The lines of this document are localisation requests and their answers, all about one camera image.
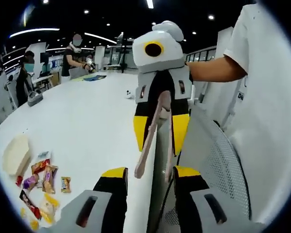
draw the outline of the person wearing mask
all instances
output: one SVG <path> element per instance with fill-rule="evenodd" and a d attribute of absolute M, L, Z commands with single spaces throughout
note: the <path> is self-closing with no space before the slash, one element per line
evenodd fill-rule
<path fill-rule="evenodd" d="M 83 69 L 90 70 L 91 68 L 86 63 L 76 61 L 76 55 L 81 53 L 81 49 L 78 47 L 82 43 L 82 37 L 79 34 L 73 36 L 73 41 L 69 43 L 64 52 L 63 57 L 63 69 L 61 83 L 68 82 L 70 80 L 69 69 L 72 67 L 82 67 Z"/>
<path fill-rule="evenodd" d="M 18 78 L 16 80 L 16 98 L 18 101 L 18 107 L 22 106 L 27 102 L 28 96 L 25 91 L 25 85 L 27 91 L 30 92 L 32 90 L 32 83 L 28 82 L 28 72 L 33 72 L 34 66 L 34 53 L 32 51 L 27 51 L 23 57 L 22 65 L 18 74 Z M 31 66 L 31 70 L 26 70 L 26 64 Z"/>
<path fill-rule="evenodd" d="M 248 75 L 246 96 L 225 134 L 247 178 L 252 220 L 272 221 L 268 213 L 276 216 L 291 190 L 291 44 L 264 7 L 250 4 L 223 57 L 187 66 L 194 81 L 231 82 Z"/>

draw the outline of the black shirt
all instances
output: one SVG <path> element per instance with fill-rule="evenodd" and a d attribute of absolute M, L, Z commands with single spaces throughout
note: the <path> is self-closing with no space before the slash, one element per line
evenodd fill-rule
<path fill-rule="evenodd" d="M 69 69 L 71 69 L 71 65 L 69 65 L 68 61 L 67 61 L 67 55 L 74 55 L 73 50 L 70 49 L 66 49 L 64 52 L 64 57 L 63 57 L 63 69 L 62 69 L 62 76 L 66 77 L 66 76 L 70 76 L 69 74 Z"/>
<path fill-rule="evenodd" d="M 19 71 L 18 78 L 16 80 L 16 97 L 17 97 L 19 107 L 22 106 L 24 103 L 26 103 L 27 98 L 28 98 L 25 92 L 24 85 L 26 85 L 28 92 L 32 90 L 32 88 L 30 87 L 27 81 L 27 76 L 28 76 L 27 71 L 21 68 Z"/>

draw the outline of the candy wrapper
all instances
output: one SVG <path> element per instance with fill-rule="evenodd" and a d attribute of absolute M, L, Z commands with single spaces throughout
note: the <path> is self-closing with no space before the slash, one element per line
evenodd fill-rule
<path fill-rule="evenodd" d="M 42 202 L 40 203 L 40 214 L 44 220 L 49 223 L 54 223 L 55 212 L 59 206 L 59 202 L 45 193 Z"/>
<path fill-rule="evenodd" d="M 38 180 L 37 188 L 43 188 L 43 180 Z"/>
<path fill-rule="evenodd" d="M 71 193 L 70 190 L 70 177 L 62 177 L 62 192 L 63 193 Z"/>
<path fill-rule="evenodd" d="M 42 186 L 42 191 L 46 193 L 55 193 L 54 189 L 54 176 L 57 171 L 58 167 L 57 166 L 52 166 L 47 164 L 45 167 L 45 173 L 44 173 L 44 178 L 43 178 L 43 186 Z"/>
<path fill-rule="evenodd" d="M 16 185 L 18 187 L 20 187 L 22 181 L 23 181 L 23 177 L 22 176 L 17 176 L 15 183 L 16 183 Z"/>
<path fill-rule="evenodd" d="M 26 195 L 25 191 L 22 190 L 20 192 L 20 199 L 23 200 L 23 202 L 27 205 L 27 207 L 33 212 L 34 216 L 40 220 L 41 219 L 41 214 L 40 214 L 40 210 L 38 207 L 34 206 L 34 204 L 29 200 L 28 196 Z"/>
<path fill-rule="evenodd" d="M 50 164 L 50 152 L 46 151 L 40 153 L 37 158 L 37 162 L 31 166 L 32 174 L 37 174 L 44 171 L 47 164 Z"/>
<path fill-rule="evenodd" d="M 21 208 L 20 216 L 25 222 L 29 223 L 31 229 L 33 229 L 34 231 L 37 231 L 39 229 L 39 222 L 31 217 L 28 217 L 24 208 Z"/>
<path fill-rule="evenodd" d="M 29 191 L 35 187 L 35 185 L 38 183 L 39 176 L 38 174 L 33 174 L 31 177 L 24 180 L 23 188 L 28 189 Z"/>

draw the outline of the white table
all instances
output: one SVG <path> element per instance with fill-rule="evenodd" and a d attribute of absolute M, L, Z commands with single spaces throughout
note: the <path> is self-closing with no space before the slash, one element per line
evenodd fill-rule
<path fill-rule="evenodd" d="M 52 79 L 51 79 L 52 77 L 53 77 L 53 75 L 48 75 L 48 76 L 45 76 L 45 77 L 41 77 L 41 78 L 35 79 L 35 80 L 32 81 L 32 84 L 36 85 L 37 83 L 48 79 L 48 81 L 50 83 L 50 86 L 53 87 L 53 83 L 52 83 Z"/>
<path fill-rule="evenodd" d="M 21 189 L 2 169 L 2 155 L 13 137 L 25 133 L 32 157 L 52 151 L 51 163 L 59 167 L 55 176 L 54 197 L 60 209 L 83 190 L 92 190 L 108 169 L 129 168 L 128 210 L 124 232 L 146 232 L 153 178 L 156 137 L 153 140 L 141 179 L 133 176 L 140 152 L 133 130 L 135 101 L 125 98 L 127 89 L 135 89 L 137 76 L 109 73 L 105 79 L 70 81 L 43 93 L 44 99 L 33 107 L 16 109 L 0 125 L 0 180 L 19 214 L 25 207 L 19 199 Z M 28 167 L 24 178 L 31 175 Z M 70 194 L 61 192 L 61 176 L 71 177 Z M 29 198 L 39 205 L 43 192 L 36 187 Z M 56 212 L 56 220 L 61 211 Z M 41 226 L 49 226 L 44 220 Z"/>

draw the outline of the white shirt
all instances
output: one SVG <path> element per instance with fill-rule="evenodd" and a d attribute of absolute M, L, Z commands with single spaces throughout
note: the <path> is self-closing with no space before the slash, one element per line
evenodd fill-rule
<path fill-rule="evenodd" d="M 247 5 L 225 55 L 248 73 L 226 134 L 241 159 L 252 220 L 269 223 L 291 193 L 291 45 L 264 8 Z"/>

